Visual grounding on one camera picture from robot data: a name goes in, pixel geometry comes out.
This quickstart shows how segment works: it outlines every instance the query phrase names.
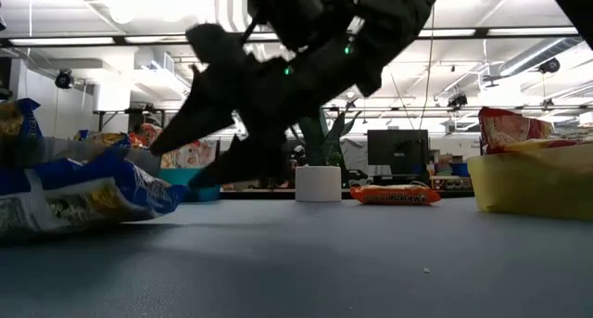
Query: blue table surface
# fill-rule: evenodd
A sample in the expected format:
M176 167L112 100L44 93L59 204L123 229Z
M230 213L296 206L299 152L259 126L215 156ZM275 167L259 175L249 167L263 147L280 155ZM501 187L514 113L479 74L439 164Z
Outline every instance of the blue table surface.
M593 317L593 223L233 200L0 248L2 317Z

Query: potted plant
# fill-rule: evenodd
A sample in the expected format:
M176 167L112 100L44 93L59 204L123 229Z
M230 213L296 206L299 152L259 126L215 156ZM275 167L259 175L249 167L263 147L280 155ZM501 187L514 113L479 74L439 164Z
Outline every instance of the potted plant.
M298 143L305 148L307 166L296 168L296 200L306 202L336 202L342 199L342 183L347 178L344 155L340 137L348 134L360 111L354 119L346 123L346 114L354 107L348 102L346 109L339 112L331 129L328 127L325 112L320 109L319 116L301 118L298 121L303 138L293 127L291 132Z

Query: robotic arm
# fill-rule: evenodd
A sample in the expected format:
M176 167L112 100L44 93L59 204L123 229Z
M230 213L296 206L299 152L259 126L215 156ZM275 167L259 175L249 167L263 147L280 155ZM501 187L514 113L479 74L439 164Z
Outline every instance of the robotic arm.
M233 124L232 112L248 131L243 141L207 166L189 185L212 186L264 176L282 179L287 156L284 132L301 117L352 85L364 96L381 86L381 71L420 33L436 0L247 0L253 18L241 37L219 25L186 32L198 58L192 90L179 113L151 146L161 155ZM353 34L347 27L364 20ZM256 24L272 27L296 53L286 61L257 61L243 50Z

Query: yellow container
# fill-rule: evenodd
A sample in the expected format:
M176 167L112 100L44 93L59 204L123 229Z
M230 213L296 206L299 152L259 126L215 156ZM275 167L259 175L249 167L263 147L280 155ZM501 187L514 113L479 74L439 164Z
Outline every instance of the yellow container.
M593 220L593 144L474 157L478 208Z

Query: computer monitor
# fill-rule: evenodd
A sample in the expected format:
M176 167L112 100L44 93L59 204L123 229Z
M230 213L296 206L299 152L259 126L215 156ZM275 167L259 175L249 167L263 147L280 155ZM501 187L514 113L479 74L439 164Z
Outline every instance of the computer monitor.
M367 143L369 165L389 165L392 175L420 175L426 170L426 130L370 130Z

